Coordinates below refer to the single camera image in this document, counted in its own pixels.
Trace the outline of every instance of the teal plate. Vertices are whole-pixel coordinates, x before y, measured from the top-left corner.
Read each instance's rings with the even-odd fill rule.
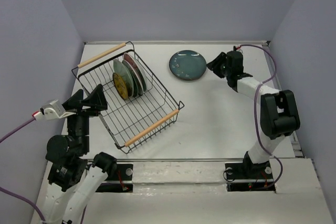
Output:
[[[206,61],[202,55],[192,50],[175,53],[169,61],[170,71],[186,81],[199,79],[206,70]]]

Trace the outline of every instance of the metal wire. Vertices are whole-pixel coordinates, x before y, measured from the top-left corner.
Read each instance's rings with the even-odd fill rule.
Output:
[[[171,124],[176,122],[177,115],[155,128],[131,146],[125,147],[124,144],[126,141],[138,135],[172,111],[184,107],[181,101],[178,103],[172,97],[167,88],[135,52],[134,44],[130,41],[127,43],[132,44],[133,49],[125,52],[134,55],[134,58],[139,61],[145,70],[147,77],[147,91],[142,96],[129,97],[125,101],[119,96],[114,87],[112,80],[114,72],[112,60],[122,57],[125,52],[105,60],[76,77],[86,94],[89,94],[98,84],[103,85],[108,109],[102,111],[99,117],[117,148],[121,149],[124,153],[129,153],[139,145],[147,142],[152,136],[171,126]],[[72,70],[72,73],[76,76],[75,70],[76,68]]]

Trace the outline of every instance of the dish rack handle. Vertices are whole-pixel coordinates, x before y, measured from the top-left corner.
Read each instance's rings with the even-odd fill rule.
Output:
[[[159,127],[161,124],[163,124],[165,121],[169,120],[170,118],[172,118],[173,116],[177,115],[179,113],[179,110],[174,110],[171,113],[169,113],[168,115],[166,115],[165,117],[161,118],[160,120],[158,120],[156,123],[152,124],[151,126],[149,126],[147,129],[145,129],[143,132],[140,132],[138,135],[136,135],[135,137],[131,138],[130,140],[128,140],[125,143],[125,147],[129,147],[131,144],[134,144],[136,141],[138,141],[140,138],[142,138],[143,136],[145,136],[146,134],[150,133],[153,129]]]
[[[85,67],[86,65],[90,64],[90,63],[93,63],[94,61],[96,60],[99,60],[100,58],[106,56],[106,55],[109,55],[110,53],[114,52],[114,51],[117,51],[119,50],[120,48],[123,48],[126,46],[126,42],[124,43],[121,43],[115,47],[112,47],[110,48],[109,50],[106,50],[105,52],[102,52],[94,57],[92,57],[91,59],[88,59],[84,62],[82,62],[81,64],[77,65],[78,68],[82,68],[82,67]]]

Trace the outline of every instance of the gray wall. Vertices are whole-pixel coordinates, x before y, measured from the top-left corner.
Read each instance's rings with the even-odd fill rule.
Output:
[[[298,137],[314,159],[336,222],[336,0],[295,0],[276,32],[276,55],[283,89],[295,92],[301,118]]]
[[[62,0],[84,41],[272,39],[294,0]]]
[[[49,99],[71,95],[83,43],[61,0],[0,0],[0,136]],[[35,201],[46,144],[61,122],[34,122],[0,145],[0,186]],[[0,223],[30,223],[31,206],[0,193]]]

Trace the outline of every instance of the dish rack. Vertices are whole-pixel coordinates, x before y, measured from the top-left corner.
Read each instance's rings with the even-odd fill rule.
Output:
[[[78,77],[76,76],[74,72],[76,69],[91,64],[125,47],[126,44],[131,44],[133,49],[113,56],[84,71]],[[123,57],[125,52],[140,62],[145,70],[148,85],[147,91],[142,96],[129,97],[127,100],[123,100],[119,96],[112,80],[114,73],[112,61]],[[153,71],[135,52],[134,44],[130,41],[117,45],[79,64],[72,69],[72,73],[87,95],[98,84],[102,84],[108,109],[102,111],[99,118],[114,140],[116,147],[126,154],[175,123],[179,111],[184,107],[183,102],[177,102],[173,98]]]

